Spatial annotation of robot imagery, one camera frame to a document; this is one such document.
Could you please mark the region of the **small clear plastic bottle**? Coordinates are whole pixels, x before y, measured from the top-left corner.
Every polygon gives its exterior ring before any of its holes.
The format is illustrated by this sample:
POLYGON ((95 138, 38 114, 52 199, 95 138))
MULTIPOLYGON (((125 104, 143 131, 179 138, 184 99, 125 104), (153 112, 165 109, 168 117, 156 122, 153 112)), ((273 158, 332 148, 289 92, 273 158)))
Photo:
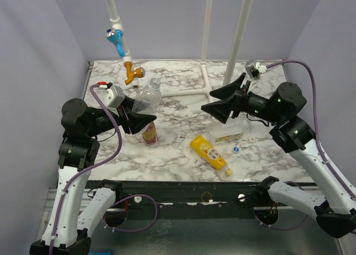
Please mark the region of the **small clear plastic bottle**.
POLYGON ((161 101, 161 81, 152 78, 148 85, 136 95, 132 111, 138 114, 154 115, 161 101))

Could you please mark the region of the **red gold labelled bottle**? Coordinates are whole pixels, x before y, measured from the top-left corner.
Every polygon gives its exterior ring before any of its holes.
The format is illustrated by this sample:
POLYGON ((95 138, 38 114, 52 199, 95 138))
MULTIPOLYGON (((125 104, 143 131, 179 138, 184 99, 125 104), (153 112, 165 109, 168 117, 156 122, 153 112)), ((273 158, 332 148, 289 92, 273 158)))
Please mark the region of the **red gold labelled bottle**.
POLYGON ((146 145, 154 144, 158 141, 156 126, 154 122, 149 123, 147 129, 142 133, 142 138, 146 145))

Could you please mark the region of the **large clear plastic bottle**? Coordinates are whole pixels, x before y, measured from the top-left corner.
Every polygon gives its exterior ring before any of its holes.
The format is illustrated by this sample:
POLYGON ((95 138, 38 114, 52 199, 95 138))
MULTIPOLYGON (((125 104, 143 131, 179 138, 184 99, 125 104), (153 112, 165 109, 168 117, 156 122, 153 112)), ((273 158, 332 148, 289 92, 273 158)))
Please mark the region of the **large clear plastic bottle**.
POLYGON ((239 140, 253 128, 253 123, 246 117, 229 118, 225 124, 211 122, 205 129, 208 141, 212 144, 239 140))

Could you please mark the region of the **yellow labelled bottle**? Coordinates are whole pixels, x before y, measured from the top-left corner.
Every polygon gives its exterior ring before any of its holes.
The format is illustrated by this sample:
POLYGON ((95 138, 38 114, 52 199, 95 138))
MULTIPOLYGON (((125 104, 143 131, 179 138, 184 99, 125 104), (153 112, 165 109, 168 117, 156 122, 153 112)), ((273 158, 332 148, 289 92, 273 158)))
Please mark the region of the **yellow labelled bottle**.
POLYGON ((190 147, 214 169, 222 170, 226 176, 230 176, 233 173, 227 166, 225 159, 203 136, 198 135, 192 139, 190 147))

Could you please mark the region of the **blue white bottle cap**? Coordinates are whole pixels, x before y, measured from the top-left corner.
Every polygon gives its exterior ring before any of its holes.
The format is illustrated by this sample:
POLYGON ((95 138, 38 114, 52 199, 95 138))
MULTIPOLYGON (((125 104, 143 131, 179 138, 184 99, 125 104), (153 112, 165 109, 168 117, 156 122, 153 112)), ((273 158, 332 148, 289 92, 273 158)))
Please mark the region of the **blue white bottle cap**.
POLYGON ((233 152, 234 152, 234 153, 240 152, 240 147, 239 147, 239 146, 234 146, 234 147, 233 147, 233 152))

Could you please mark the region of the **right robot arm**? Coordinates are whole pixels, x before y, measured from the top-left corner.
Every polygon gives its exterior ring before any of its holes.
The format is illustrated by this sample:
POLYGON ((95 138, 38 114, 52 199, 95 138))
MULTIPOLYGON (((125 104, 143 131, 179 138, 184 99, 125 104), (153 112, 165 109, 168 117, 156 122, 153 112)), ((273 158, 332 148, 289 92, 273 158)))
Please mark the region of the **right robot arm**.
POLYGON ((223 124, 241 112, 271 123, 273 141, 305 169, 322 192, 310 194, 270 176, 257 185, 257 202, 263 206, 272 202, 291 206, 315 219, 334 238, 354 232, 355 186, 327 156, 316 132, 299 117, 306 104, 301 89, 283 82, 267 99, 249 91, 250 81, 244 78, 242 73, 234 82, 211 91, 210 96, 217 101, 202 105, 202 111, 223 124))

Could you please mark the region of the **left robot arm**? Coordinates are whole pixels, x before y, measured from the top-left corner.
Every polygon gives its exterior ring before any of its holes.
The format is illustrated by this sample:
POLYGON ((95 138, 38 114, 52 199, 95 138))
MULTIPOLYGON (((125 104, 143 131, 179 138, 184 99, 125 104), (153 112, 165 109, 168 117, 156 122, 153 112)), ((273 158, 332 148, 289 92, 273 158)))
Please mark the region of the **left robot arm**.
POLYGON ((65 130, 58 154, 58 187, 52 214, 41 239, 32 243, 30 254, 88 254, 91 237, 109 207, 123 202, 122 184, 104 180, 84 211, 80 210, 83 192, 93 168, 115 158, 96 163, 100 147, 97 136, 121 126, 125 133, 136 134, 155 115, 137 114, 131 109, 134 100, 124 96, 117 112, 89 107, 78 98, 62 106, 61 124, 65 130))

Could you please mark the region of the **orange plastic faucet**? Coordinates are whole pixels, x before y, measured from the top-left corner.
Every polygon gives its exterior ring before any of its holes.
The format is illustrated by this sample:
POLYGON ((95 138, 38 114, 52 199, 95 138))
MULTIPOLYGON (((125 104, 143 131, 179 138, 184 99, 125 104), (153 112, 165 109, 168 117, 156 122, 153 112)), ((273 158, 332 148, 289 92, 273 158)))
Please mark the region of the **orange plastic faucet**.
POLYGON ((135 78, 143 78, 145 77, 145 70, 142 67, 139 67, 137 69, 132 68, 132 62, 124 62, 123 63, 125 69, 126 69, 126 80, 125 84, 129 85, 131 84, 135 78))

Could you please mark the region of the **blue plastic faucet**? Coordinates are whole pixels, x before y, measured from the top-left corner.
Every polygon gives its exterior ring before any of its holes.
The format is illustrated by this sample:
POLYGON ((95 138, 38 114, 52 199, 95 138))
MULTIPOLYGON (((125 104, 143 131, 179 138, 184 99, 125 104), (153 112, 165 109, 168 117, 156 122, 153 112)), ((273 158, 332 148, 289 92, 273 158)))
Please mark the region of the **blue plastic faucet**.
POLYGON ((123 38, 122 31, 112 27, 106 31, 105 37, 109 42, 111 42, 115 46, 119 56, 125 57, 126 53, 123 49, 123 44, 122 44, 122 38, 123 38))

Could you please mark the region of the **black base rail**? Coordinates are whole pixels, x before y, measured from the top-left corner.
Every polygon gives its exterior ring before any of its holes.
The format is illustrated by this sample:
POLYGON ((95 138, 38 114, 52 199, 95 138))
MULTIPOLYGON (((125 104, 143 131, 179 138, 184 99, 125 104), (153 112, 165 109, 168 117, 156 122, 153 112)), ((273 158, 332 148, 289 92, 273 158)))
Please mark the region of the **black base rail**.
POLYGON ((112 220, 128 215, 129 220, 157 219, 253 219, 256 209, 269 209, 273 201, 258 191, 256 182, 154 182, 109 181, 117 185, 117 199, 148 195, 141 203, 128 200, 128 210, 119 204, 108 211, 112 220))

